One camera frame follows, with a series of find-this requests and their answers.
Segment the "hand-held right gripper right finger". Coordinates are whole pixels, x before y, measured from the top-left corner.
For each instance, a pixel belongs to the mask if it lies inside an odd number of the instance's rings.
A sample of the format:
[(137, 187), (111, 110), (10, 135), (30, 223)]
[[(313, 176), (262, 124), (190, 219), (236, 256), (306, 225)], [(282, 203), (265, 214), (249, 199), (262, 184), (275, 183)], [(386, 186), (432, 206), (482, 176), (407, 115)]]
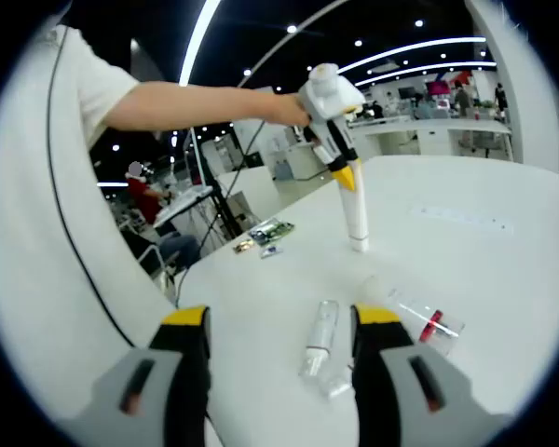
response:
[(352, 385), (361, 446), (486, 446), (509, 424), (471, 393), (470, 379), (417, 344), (392, 310), (356, 303)]

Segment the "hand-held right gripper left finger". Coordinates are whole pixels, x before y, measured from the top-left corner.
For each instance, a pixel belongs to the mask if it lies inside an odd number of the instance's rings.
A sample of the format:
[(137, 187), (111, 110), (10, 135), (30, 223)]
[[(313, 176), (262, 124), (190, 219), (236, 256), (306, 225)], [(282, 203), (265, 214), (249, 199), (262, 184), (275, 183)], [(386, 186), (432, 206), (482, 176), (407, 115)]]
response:
[(132, 348), (94, 384), (72, 420), (81, 446), (204, 446), (211, 389), (211, 312), (164, 318), (147, 347)]

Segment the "person's left hand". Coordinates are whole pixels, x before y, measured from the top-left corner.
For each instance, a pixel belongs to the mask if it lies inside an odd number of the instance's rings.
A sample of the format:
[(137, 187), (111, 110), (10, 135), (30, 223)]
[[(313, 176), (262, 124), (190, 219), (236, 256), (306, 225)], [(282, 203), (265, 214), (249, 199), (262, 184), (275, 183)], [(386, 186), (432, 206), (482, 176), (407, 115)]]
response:
[(265, 112), (265, 121), (303, 128), (309, 125), (310, 116), (296, 93), (272, 94)]

